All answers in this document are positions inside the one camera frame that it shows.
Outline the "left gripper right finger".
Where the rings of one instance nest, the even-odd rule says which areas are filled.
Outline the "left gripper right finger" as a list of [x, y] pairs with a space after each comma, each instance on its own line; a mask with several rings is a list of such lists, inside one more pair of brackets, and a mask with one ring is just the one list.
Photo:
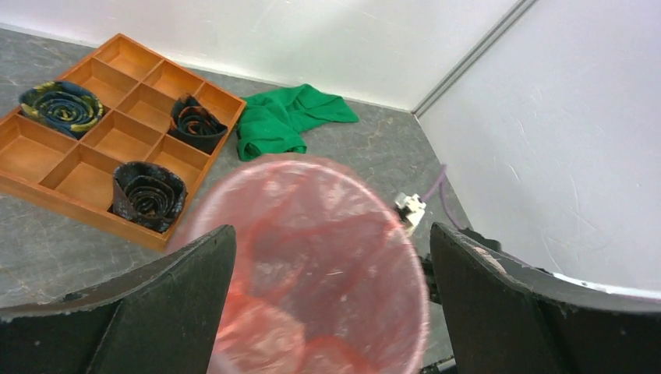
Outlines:
[[658, 292], [566, 277], [488, 249], [480, 255], [493, 287], [492, 345], [466, 373], [659, 372]]

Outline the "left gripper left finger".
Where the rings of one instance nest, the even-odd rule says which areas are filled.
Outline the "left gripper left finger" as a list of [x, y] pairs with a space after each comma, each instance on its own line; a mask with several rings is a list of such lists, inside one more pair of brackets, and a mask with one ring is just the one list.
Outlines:
[[46, 304], [1, 310], [4, 373], [205, 373], [235, 263], [224, 225]]

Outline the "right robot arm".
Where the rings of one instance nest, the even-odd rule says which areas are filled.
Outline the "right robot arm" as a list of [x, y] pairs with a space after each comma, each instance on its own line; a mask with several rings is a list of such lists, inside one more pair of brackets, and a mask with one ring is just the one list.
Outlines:
[[489, 356], [492, 344], [486, 328], [495, 320], [488, 310], [493, 287], [480, 252], [490, 254], [490, 250], [473, 236], [474, 232], [465, 236], [437, 224], [431, 228], [430, 253], [420, 263], [429, 300], [442, 308], [452, 353], [427, 365], [423, 373], [466, 373], [474, 354]]

